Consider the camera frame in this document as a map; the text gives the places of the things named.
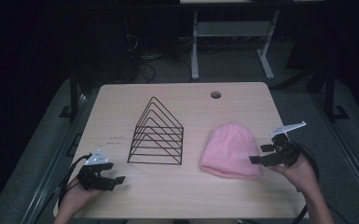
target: wire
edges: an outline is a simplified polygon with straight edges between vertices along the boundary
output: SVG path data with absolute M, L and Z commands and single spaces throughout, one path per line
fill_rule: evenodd
M 149 64 L 141 63 L 140 65 L 141 65 L 141 69 L 139 70 L 139 72 L 141 73 L 141 76 L 146 80 L 146 83 L 153 82 L 156 77 L 156 69 Z M 152 71 L 153 71 L 152 77 L 150 77 L 148 75 L 147 70 L 146 70 L 147 67 L 152 69 Z
M 93 54 L 91 54 L 88 50 L 86 50 L 85 48 L 83 48 L 69 33 L 69 27 L 72 24 L 72 22 L 74 22 L 74 20 L 77 18 L 77 16 L 73 17 L 68 24 L 66 25 L 66 35 L 69 37 L 69 39 L 79 48 L 81 49 L 83 52 L 85 52 L 87 55 L 89 55 L 89 57 L 91 57 L 95 62 L 99 63 L 100 65 L 102 65 L 104 68 L 106 68 L 107 71 L 109 71 L 112 74 L 117 74 L 117 72 L 115 73 L 107 64 L 105 64 L 104 62 L 102 62 L 101 60 L 99 60 L 98 58 L 96 58 Z
M 162 58 L 162 57 L 164 57 L 163 54 L 154 54 L 154 55 L 142 56 L 142 59 L 144 59 L 144 60 L 155 60 L 157 58 Z
M 222 41 L 204 40 L 204 42 L 206 42 L 206 44 L 207 44 L 206 47 L 208 47 L 208 48 L 203 49 L 202 47 L 205 46 L 205 43 L 203 43 L 203 44 L 200 43 L 199 52 L 201 54 L 217 54 L 217 53 L 223 52 L 229 48 L 229 44 L 228 43 L 221 44 L 220 42 L 222 42 Z
M 65 194 L 66 194 L 70 189 L 76 187 L 78 184 L 80 184 L 80 182 L 75 183 L 71 188 L 67 189 L 67 190 L 65 191 Z
M 294 142 L 291 142 L 291 141 L 283 141 L 283 142 L 288 144 L 288 145 L 292 145 L 292 146 L 294 146 L 294 147 L 296 147 L 296 148 L 298 148 L 300 150 L 300 152 L 307 158 L 308 162 L 310 163 L 310 165 L 312 167 L 312 170 L 315 173 L 316 180 L 319 182 L 319 169 L 318 169 L 318 166 L 316 165 L 316 160 L 312 156 L 311 152 L 306 147 L 303 147 L 300 144 L 297 144 L 297 143 L 294 143 Z M 308 212 L 307 205 L 304 205 L 301 212 L 293 220 L 292 224 L 299 223 L 304 218 L 304 216 L 307 214 L 307 212 Z
M 327 206 L 336 213 L 345 223 L 350 224 L 350 222 L 336 209 L 334 208 L 330 203 L 327 203 Z
M 184 40 L 186 40 L 187 42 L 185 42 L 183 45 L 179 45 L 179 48 L 181 49 L 185 49 L 187 46 L 191 46 L 191 44 L 193 43 L 193 39 L 191 37 L 185 37 Z
M 60 191 L 60 195 L 59 195 L 59 199 L 58 199 L 58 206 L 60 207 L 60 204 L 62 202 L 63 196 L 65 196 L 66 193 L 66 186 L 68 185 L 69 182 L 69 178 L 71 177 L 72 172 L 75 170 L 75 167 L 77 166 L 77 164 L 83 160 L 83 159 L 88 159 L 89 157 L 91 157 L 91 154 L 87 155 L 87 156 L 82 156 L 79 159 L 77 159 L 77 161 L 75 161 L 74 163 L 72 163 L 71 168 L 69 168 L 68 173 L 66 174 L 65 178 L 62 180 L 61 184 L 59 185 L 61 187 L 61 191 Z

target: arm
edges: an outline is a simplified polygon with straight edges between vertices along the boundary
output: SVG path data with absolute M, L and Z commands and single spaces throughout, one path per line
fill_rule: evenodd
M 334 223 L 315 173 L 304 155 L 300 154 L 291 167 L 272 166 L 270 169 L 284 175 L 304 195 L 310 223 Z
M 74 178 L 67 187 L 67 192 L 62 199 L 60 209 L 54 220 L 54 224 L 68 224 L 72 217 L 83 208 L 89 201 L 102 193 L 101 190 L 85 190 Z

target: dark background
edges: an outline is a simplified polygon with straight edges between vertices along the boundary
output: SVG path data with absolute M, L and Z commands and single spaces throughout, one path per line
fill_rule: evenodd
M 307 69 L 316 62 L 328 63 L 359 104 L 359 1 L 340 2 L 309 14 L 283 10 L 274 38 L 298 38 L 290 66 Z M 191 36 L 191 13 L 84 14 L 63 9 L 82 3 L 0 1 L 0 192 L 52 97 L 69 76 L 76 74 L 85 92 L 104 83 L 130 83 L 138 59 L 136 53 L 128 53 L 131 41 L 125 34 L 137 35 L 142 48 L 160 48 L 172 55 L 177 53 L 175 38 Z M 216 15 L 222 17 L 204 14 L 210 20 Z M 241 15 L 241 11 L 231 14 Z

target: gray carpet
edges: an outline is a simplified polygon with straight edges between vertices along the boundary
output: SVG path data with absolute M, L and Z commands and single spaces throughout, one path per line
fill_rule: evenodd
M 259 48 L 261 43 L 260 40 L 241 42 L 240 45 L 236 42 L 236 45 L 221 52 L 201 54 L 198 82 L 261 81 L 273 86 L 298 72 L 285 69 L 292 43 L 274 42 L 268 58 L 276 78 L 267 80 L 255 53 L 255 49 Z M 181 59 L 183 61 L 165 58 L 148 63 L 157 72 L 154 82 L 188 82 L 190 74 L 184 62 L 190 65 L 189 53 L 182 54 Z M 331 128 L 334 126 L 345 136 L 345 140 L 359 161 L 359 107 L 353 100 L 351 92 L 337 81 L 336 104 L 344 107 L 350 119 L 330 123 L 318 105 L 323 93 L 312 95 L 305 91 L 308 80 L 304 78 L 284 91 L 272 91 L 272 97 L 283 124 L 298 123 L 302 120 L 307 122 L 306 127 L 290 132 L 291 140 L 305 145 L 314 154 L 321 171 L 320 184 L 326 200 L 350 223 L 359 223 L 359 184 Z M 145 79 L 139 76 L 133 83 L 145 83 Z M 0 196 L 0 223 L 29 223 L 29 220 L 33 220 L 32 214 L 39 213 L 40 207 L 35 209 L 30 205 L 36 204 L 33 199 L 40 198 L 46 202 L 69 168 L 72 158 L 65 157 L 66 151 L 76 149 L 71 147 L 72 141 L 77 133 L 83 132 L 97 93 L 98 88 L 87 95 L 87 99 L 82 98 L 81 113 L 74 122 L 69 122 L 69 119 L 59 118 L 62 108 L 70 104 L 69 82 L 62 84 Z M 52 169 L 53 176 L 51 182 L 45 184 L 41 181 L 49 168 Z M 56 200 L 56 196 L 51 199 L 38 223 L 53 221 L 52 210 Z M 334 212 L 333 215 L 336 223 L 344 223 Z M 256 221 L 281 224 L 290 223 L 291 220 Z M 122 220 L 92 219 L 73 221 L 73 223 L 122 222 Z

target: black cable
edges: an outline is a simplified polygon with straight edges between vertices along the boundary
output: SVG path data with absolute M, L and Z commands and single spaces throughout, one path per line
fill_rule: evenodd
M 80 182 L 75 183 L 71 188 L 67 189 L 67 190 L 65 191 L 65 194 L 66 194 L 70 189 L 76 187 L 78 184 L 80 184 Z
M 149 65 L 149 64 L 140 63 L 140 65 L 142 65 L 142 66 L 143 66 L 143 68 L 144 68 L 144 71 L 142 71 L 142 69 L 140 69 L 139 71 L 140 71 L 140 73 L 141 73 L 142 77 L 144 77 L 144 78 L 145 78 L 146 83 L 153 82 L 153 81 L 154 81 L 154 79 L 155 79 L 155 77 L 156 77 L 156 69 L 155 69 L 153 66 Z M 148 74 L 147 74 L 147 70 L 146 70 L 146 67 L 148 67 L 148 68 L 152 69 L 152 71 L 153 71 L 153 75 L 152 75 L 152 77 L 149 77 L 149 76 L 148 76 Z
M 316 176 L 316 180 L 319 182 L 319 168 L 318 165 L 316 163 L 316 159 L 315 157 L 312 155 L 311 151 L 305 147 L 304 145 L 301 145 L 299 143 L 294 143 L 291 141 L 284 141 L 285 143 L 291 144 L 297 148 L 299 148 L 300 152 L 307 158 L 308 162 L 310 163 L 313 172 L 315 173 Z M 327 206 L 334 212 L 336 213 L 345 223 L 350 224 L 350 222 L 336 209 L 334 208 L 331 204 L 326 203 Z M 301 219 L 305 216 L 305 214 L 307 213 L 308 209 L 307 209 L 307 205 L 304 206 L 304 208 L 301 210 L 300 214 L 298 214 L 298 216 L 296 217 L 296 219 L 292 222 L 292 223 L 299 223 L 301 221 Z
M 77 159 L 77 161 L 72 163 L 71 168 L 69 168 L 68 173 L 66 174 L 66 176 L 63 178 L 62 182 L 59 185 L 59 187 L 61 187 L 61 191 L 60 191 L 60 195 L 59 195 L 59 199 L 58 199 L 58 207 L 60 207 L 63 196 L 65 196 L 66 186 L 68 186 L 69 178 L 71 177 L 72 172 L 75 170 L 75 167 L 81 160 L 83 160 L 83 159 L 87 160 L 89 157 L 91 157 L 91 154 L 89 154 L 87 156 L 82 156 L 79 159 Z

